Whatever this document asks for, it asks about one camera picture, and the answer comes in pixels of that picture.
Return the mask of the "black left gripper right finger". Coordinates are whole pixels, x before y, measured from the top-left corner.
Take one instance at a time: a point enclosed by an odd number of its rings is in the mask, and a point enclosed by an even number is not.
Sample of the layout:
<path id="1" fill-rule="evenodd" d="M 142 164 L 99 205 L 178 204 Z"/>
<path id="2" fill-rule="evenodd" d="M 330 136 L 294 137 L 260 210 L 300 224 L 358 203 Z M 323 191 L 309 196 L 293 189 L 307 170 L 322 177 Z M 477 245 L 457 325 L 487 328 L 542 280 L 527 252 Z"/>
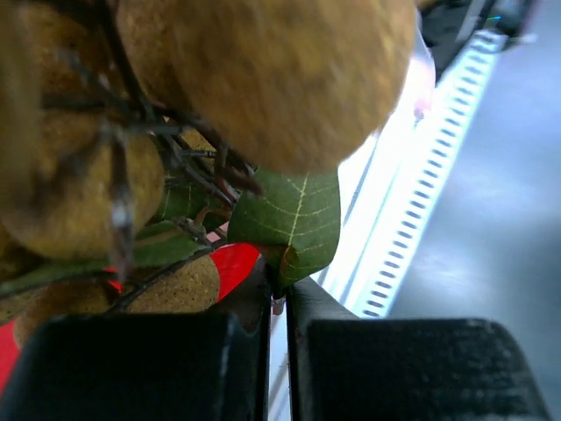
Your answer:
<path id="1" fill-rule="evenodd" d="M 287 292 L 295 420 L 547 420 L 510 332 L 484 318 L 361 319 L 311 279 Z"/>

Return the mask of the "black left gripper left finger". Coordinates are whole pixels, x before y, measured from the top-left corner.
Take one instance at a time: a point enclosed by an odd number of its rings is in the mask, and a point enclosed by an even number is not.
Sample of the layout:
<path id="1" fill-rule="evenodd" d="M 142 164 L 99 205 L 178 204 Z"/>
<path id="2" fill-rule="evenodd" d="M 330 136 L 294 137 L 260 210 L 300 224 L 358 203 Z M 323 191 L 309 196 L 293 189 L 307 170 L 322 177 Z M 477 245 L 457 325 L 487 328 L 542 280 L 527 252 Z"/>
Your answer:
<path id="1" fill-rule="evenodd" d="M 23 348 L 4 420 L 264 420 L 269 266 L 194 314 L 54 318 Z"/>

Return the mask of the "longan bunch with leaves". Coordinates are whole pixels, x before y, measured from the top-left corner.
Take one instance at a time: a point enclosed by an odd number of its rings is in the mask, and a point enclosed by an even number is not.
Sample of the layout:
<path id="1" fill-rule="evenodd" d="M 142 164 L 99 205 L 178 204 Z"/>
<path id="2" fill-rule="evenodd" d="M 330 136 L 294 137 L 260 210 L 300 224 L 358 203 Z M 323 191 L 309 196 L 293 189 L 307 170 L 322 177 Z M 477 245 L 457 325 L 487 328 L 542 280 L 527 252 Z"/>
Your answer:
<path id="1" fill-rule="evenodd" d="M 338 169 L 383 128 L 413 1 L 4 1 L 1 321 L 194 313 L 247 243 L 328 267 Z"/>

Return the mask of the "clear zip top bag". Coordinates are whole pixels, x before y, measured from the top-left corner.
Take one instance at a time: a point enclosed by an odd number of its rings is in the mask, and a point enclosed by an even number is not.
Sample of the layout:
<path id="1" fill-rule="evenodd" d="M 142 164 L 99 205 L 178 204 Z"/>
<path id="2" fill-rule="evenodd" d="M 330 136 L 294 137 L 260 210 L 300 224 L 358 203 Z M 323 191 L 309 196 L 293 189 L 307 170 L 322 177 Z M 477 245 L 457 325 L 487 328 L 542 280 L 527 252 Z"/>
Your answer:
<path id="1" fill-rule="evenodd" d="M 408 69 L 408 85 L 414 91 L 415 120 L 420 121 L 431 111 L 436 88 L 434 58 L 420 30 L 415 33 L 415 46 Z"/>

